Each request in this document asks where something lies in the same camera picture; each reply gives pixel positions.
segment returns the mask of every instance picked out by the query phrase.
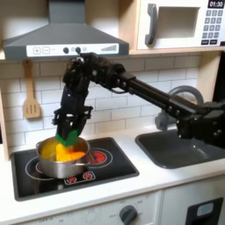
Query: robotic arm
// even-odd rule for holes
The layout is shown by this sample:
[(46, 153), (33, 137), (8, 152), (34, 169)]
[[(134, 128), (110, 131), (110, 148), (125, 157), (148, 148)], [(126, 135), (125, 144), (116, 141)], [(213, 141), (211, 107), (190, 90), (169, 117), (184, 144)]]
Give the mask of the robotic arm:
[(199, 106), (179, 96), (172, 97), (136, 79), (121, 64), (96, 54), (80, 54), (64, 75), (61, 108), (54, 112), (53, 119), (56, 133), (63, 140), (74, 130), (80, 135), (91, 117), (92, 107), (84, 105), (90, 81), (117, 94), (129, 92), (162, 108), (177, 119), (179, 138), (195, 138), (225, 148), (225, 101)]

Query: sink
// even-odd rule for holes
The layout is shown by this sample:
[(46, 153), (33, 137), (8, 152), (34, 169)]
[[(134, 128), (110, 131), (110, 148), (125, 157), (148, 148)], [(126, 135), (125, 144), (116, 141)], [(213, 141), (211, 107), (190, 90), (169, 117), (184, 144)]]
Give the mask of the sink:
[(166, 169), (176, 169), (225, 157), (225, 149), (206, 145), (197, 140), (179, 139), (177, 130), (141, 134), (135, 141), (156, 165)]

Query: faucet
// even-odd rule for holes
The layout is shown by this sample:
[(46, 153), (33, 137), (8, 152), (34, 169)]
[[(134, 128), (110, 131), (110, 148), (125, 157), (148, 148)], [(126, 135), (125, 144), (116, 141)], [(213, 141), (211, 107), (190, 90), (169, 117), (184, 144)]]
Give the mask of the faucet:
[[(193, 96), (197, 100), (198, 105), (203, 105), (204, 104), (204, 99), (200, 93), (199, 90), (196, 88), (193, 88), (192, 86), (178, 86), (177, 88), (172, 89), (169, 91), (169, 95), (175, 96), (179, 93), (182, 92), (188, 92), (193, 94)], [(168, 125), (176, 123), (176, 120), (169, 116), (168, 113), (166, 113), (164, 110), (162, 110), (156, 117), (155, 117), (155, 124), (157, 129), (162, 130), (162, 131), (167, 131)]]

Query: microwave window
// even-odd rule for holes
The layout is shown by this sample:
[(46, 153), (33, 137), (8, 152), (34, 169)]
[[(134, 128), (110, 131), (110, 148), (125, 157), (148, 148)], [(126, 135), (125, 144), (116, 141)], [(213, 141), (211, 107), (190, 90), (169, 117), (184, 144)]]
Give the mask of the microwave window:
[(199, 9), (191, 7), (159, 7), (157, 38), (194, 37)]

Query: black stovetop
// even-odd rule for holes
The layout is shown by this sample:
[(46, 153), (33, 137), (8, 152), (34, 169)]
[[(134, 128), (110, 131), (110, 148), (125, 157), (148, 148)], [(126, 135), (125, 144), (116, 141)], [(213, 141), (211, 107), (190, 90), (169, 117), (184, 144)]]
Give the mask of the black stovetop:
[(92, 140), (89, 144), (94, 161), (90, 157), (87, 171), (68, 179), (44, 175), (36, 149), (14, 153), (11, 166), (15, 199), (31, 200), (139, 175), (113, 138)]

